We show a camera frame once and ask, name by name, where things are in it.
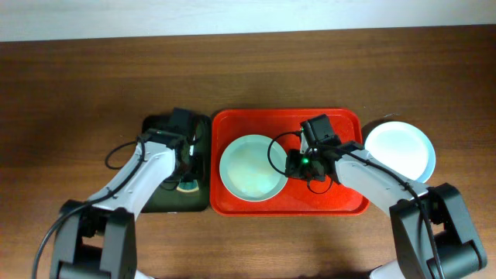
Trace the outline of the green yellow sponge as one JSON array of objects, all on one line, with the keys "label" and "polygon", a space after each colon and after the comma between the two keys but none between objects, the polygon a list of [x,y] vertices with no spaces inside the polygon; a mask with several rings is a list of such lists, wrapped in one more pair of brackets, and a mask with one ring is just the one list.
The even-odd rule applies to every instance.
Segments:
[{"label": "green yellow sponge", "polygon": [[182,181],[177,184],[176,190],[183,193],[192,193],[199,190],[197,181]]}]

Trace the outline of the mint green plate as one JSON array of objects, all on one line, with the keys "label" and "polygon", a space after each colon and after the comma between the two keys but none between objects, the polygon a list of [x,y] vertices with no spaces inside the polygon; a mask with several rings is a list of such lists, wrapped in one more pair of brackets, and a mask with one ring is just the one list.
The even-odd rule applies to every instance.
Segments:
[{"label": "mint green plate", "polygon": [[247,202],[278,195],[288,182],[282,173],[287,159],[283,147],[262,135],[241,136],[222,153],[219,174],[226,189]]}]

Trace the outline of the light blue plate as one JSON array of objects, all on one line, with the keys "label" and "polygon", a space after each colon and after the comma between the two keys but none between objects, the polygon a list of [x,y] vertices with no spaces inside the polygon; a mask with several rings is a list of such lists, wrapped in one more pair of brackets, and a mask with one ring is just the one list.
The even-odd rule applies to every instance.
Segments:
[{"label": "light blue plate", "polygon": [[367,135],[365,149],[384,165],[416,181],[425,171],[436,168],[432,142],[417,127],[406,122],[384,122]]}]

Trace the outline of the white plate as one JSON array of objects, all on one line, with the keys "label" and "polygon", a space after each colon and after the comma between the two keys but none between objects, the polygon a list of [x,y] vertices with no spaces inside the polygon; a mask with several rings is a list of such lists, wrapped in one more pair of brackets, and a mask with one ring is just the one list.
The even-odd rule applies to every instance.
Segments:
[{"label": "white plate", "polygon": [[417,179],[416,181],[418,182],[421,182],[421,183],[425,183],[427,182],[430,177],[432,176],[433,174],[433,171],[432,170],[425,170]]}]

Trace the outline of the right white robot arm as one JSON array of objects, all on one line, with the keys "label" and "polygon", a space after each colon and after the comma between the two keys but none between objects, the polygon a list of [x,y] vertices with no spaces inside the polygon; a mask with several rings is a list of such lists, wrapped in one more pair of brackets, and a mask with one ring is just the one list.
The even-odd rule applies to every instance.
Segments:
[{"label": "right white robot arm", "polygon": [[350,188],[391,220],[395,260],[369,278],[463,278],[487,266],[487,254],[461,193],[399,174],[356,142],[290,150],[287,177],[305,182],[333,181]]}]

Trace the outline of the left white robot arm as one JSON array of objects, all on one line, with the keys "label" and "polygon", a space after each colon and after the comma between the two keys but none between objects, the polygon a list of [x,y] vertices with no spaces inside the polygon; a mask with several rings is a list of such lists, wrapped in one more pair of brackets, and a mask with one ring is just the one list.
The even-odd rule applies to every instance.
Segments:
[{"label": "left white robot arm", "polygon": [[148,129],[113,179],[86,201],[67,201],[48,231],[52,278],[144,278],[136,220],[156,190],[197,191],[208,172],[206,132]]}]

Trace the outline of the dark green tray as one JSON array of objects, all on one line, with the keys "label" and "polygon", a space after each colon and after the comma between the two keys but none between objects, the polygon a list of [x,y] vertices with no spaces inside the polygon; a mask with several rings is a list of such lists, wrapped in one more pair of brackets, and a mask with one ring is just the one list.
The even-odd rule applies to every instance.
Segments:
[{"label": "dark green tray", "polygon": [[[163,181],[152,197],[146,203],[143,211],[151,212],[200,212],[205,210],[209,204],[210,193],[210,171],[211,171],[211,139],[212,122],[206,115],[194,113],[193,128],[186,136],[190,146],[197,148],[205,155],[205,179],[197,181],[199,190],[192,193],[183,193],[176,190],[177,184],[182,182],[174,175]],[[171,113],[161,115],[149,115],[143,120],[142,131],[149,129],[169,132],[167,122]]]}]

